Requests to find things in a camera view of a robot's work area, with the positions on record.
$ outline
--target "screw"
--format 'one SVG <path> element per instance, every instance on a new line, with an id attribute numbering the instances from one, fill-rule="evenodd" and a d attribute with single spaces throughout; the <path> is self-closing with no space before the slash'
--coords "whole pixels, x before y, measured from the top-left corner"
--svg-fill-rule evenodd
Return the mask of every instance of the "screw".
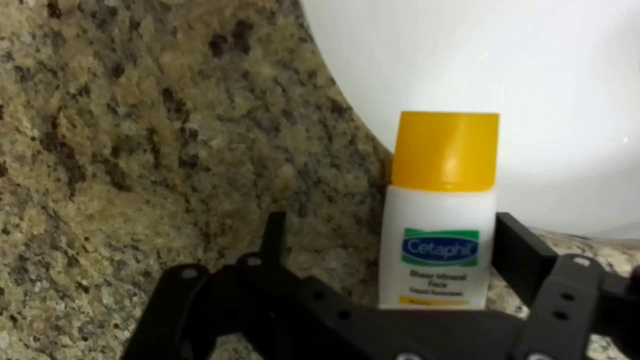
<path id="1" fill-rule="evenodd" d="M 247 264 L 249 264 L 249 266 L 262 266 L 262 258 L 251 256 L 251 258 L 247 258 Z"/>
<path id="2" fill-rule="evenodd" d="M 193 279 L 193 278 L 199 275 L 199 269 L 196 269 L 196 267 L 185 267 L 185 269 L 181 271 L 181 275 L 183 275 L 185 279 Z"/>
<path id="3" fill-rule="evenodd" d="M 418 354 L 403 351 L 397 356 L 397 360 L 423 360 Z"/>
<path id="4" fill-rule="evenodd" d="M 589 267 L 592 261 L 589 258 L 575 258 L 576 264 Z"/>
<path id="5" fill-rule="evenodd" d="M 529 354 L 526 360 L 555 360 L 555 357 L 548 354 L 535 351 L 535 354 Z"/>

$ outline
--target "white bottle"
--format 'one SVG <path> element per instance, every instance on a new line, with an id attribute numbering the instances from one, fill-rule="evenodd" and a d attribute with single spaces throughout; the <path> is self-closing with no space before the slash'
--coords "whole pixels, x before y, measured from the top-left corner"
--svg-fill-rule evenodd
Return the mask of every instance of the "white bottle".
<path id="1" fill-rule="evenodd" d="M 403 112 L 380 243 L 380 307 L 484 307 L 498 114 Z"/>

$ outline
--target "granite countertop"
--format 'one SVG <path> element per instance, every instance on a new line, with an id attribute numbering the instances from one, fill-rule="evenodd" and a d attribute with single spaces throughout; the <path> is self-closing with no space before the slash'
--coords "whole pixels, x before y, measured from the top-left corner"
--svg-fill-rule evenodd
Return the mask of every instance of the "granite countertop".
<path id="1" fill-rule="evenodd" d="M 165 267 L 235 261 L 270 209 L 294 271 L 375 304 L 390 153 L 294 0 L 0 5 L 0 357 L 118 357 Z M 635 243 L 540 233 L 640 264 Z M 500 279 L 491 306 L 524 314 Z"/>

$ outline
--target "cetaphil logo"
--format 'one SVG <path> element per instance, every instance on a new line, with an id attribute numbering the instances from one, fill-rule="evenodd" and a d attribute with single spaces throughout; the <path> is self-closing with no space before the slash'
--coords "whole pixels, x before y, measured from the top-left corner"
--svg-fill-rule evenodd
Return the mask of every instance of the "cetaphil logo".
<path id="1" fill-rule="evenodd" d="M 476 266 L 479 229 L 405 229 L 403 261 L 416 266 Z"/>

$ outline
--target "white sink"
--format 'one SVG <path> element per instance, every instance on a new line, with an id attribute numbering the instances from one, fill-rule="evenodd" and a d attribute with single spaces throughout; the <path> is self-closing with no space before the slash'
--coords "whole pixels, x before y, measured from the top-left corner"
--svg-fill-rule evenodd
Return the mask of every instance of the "white sink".
<path id="1" fill-rule="evenodd" d="M 302 0 L 390 150 L 401 110 L 500 112 L 500 209 L 640 239 L 640 0 Z"/>

